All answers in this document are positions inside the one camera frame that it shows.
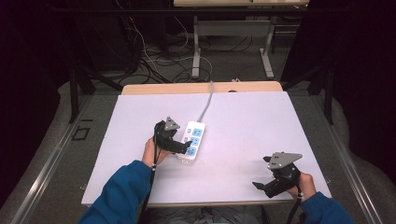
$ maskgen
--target black curtain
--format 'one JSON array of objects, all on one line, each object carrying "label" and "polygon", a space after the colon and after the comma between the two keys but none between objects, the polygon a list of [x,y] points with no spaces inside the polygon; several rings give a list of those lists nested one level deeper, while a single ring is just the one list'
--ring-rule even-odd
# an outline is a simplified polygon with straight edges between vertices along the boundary
[{"label": "black curtain", "polygon": [[[311,0],[309,7],[349,3]],[[334,97],[346,115],[349,148],[396,184],[396,6],[393,1],[359,1],[353,8],[358,13],[348,27],[347,17],[303,19],[282,81],[293,80],[335,52]],[[340,44],[334,45],[338,35]]]},{"label": "black curtain", "polygon": [[35,155],[68,80],[59,44],[37,1],[0,4],[0,205]]}]

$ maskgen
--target table leg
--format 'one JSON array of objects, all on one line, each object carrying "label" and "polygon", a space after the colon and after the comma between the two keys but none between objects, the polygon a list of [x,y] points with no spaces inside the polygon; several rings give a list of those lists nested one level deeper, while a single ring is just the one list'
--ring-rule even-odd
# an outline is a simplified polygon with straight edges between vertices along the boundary
[{"label": "table leg", "polygon": [[271,18],[270,27],[268,28],[268,34],[265,37],[265,47],[264,49],[260,49],[260,54],[262,56],[262,64],[264,66],[265,75],[268,79],[274,79],[274,72],[272,70],[270,60],[268,58],[268,51],[271,48],[271,41],[274,35],[274,30],[276,26],[276,17]]},{"label": "table leg", "polygon": [[194,17],[194,59],[192,61],[192,78],[198,78],[201,59],[201,49],[199,48],[198,18]]}]

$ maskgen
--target white power strip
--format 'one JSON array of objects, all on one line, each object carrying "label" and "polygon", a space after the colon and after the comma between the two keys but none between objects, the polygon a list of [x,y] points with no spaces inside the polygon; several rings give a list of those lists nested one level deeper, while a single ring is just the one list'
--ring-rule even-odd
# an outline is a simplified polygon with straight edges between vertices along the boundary
[{"label": "white power strip", "polygon": [[181,143],[186,143],[191,141],[190,147],[187,148],[185,154],[177,153],[177,158],[181,162],[188,164],[195,162],[197,157],[199,146],[202,142],[202,137],[204,136],[205,125],[200,122],[190,121],[187,124],[186,131],[181,138]]}]

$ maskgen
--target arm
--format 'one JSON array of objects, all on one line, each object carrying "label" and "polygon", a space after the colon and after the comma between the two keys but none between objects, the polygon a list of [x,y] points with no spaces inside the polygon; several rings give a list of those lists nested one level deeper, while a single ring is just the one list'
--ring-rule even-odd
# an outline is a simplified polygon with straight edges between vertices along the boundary
[{"label": "arm", "polygon": [[[170,153],[161,150],[158,164]],[[79,223],[135,223],[136,210],[150,191],[154,143],[146,143],[142,161],[122,166],[103,187],[102,194],[84,213]]]},{"label": "arm", "polygon": [[[301,173],[300,188],[304,194],[301,208],[305,212],[305,224],[345,224],[353,223],[347,211],[337,201],[325,197],[317,192],[312,175]],[[293,198],[297,197],[297,188],[289,189]]]}]

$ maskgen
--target power cord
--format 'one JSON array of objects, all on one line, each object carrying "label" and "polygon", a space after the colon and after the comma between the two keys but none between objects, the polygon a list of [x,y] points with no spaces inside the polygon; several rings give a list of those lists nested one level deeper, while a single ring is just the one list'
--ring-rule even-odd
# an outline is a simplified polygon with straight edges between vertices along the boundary
[{"label": "power cord", "polygon": [[211,88],[211,90],[210,90],[209,99],[207,99],[207,103],[206,103],[205,109],[204,109],[204,111],[202,112],[201,116],[198,118],[197,122],[201,122],[201,120],[202,120],[202,118],[204,117],[204,114],[205,114],[207,108],[208,108],[209,105],[210,105],[210,101],[212,100],[213,89],[214,89],[213,86],[214,86],[213,81],[210,80],[210,88]]}]

